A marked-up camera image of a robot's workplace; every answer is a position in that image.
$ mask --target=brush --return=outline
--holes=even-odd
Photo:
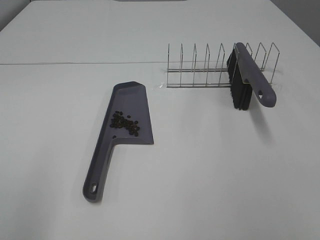
[[[242,42],[234,45],[226,64],[233,105],[236,109],[248,110],[252,91],[263,106],[272,108],[276,105],[275,91]]]

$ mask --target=white surface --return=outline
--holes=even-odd
[[[268,1],[196,2],[208,14],[198,14],[195,25],[213,23],[210,33],[197,28],[196,40],[184,23],[184,31],[172,36],[157,38],[150,28],[132,35],[131,25],[146,22],[138,21],[138,7],[132,3],[126,12],[124,3],[112,1],[90,1],[89,20],[79,14],[88,3],[35,1],[1,32],[0,58],[12,63],[121,61],[125,54],[153,61],[166,55],[158,48],[170,38],[231,43],[236,36],[275,41],[281,50],[276,107],[264,108],[253,98],[247,112],[233,109],[229,89],[157,87],[166,81],[165,63],[0,66],[1,239],[319,239],[319,47]],[[195,11],[195,1],[187,3],[175,9],[181,25],[189,21],[182,11]],[[163,12],[167,3],[152,4],[159,7],[150,17],[162,29],[174,12]],[[102,6],[114,8],[104,16]],[[45,9],[50,21],[40,22]],[[130,24],[100,39],[103,25],[97,23],[82,29],[86,43],[71,41],[80,31],[70,26],[98,18],[112,26],[110,15],[122,16],[123,23],[131,17]],[[50,26],[67,16],[61,28],[69,35],[56,28],[50,35]],[[247,27],[236,29],[239,22]],[[125,33],[126,39],[118,38]],[[36,42],[17,40],[18,34]],[[144,46],[134,45],[137,39]],[[102,54],[103,47],[110,54]],[[147,87],[155,144],[116,146],[102,202],[90,204],[83,182],[112,87],[126,81]]]

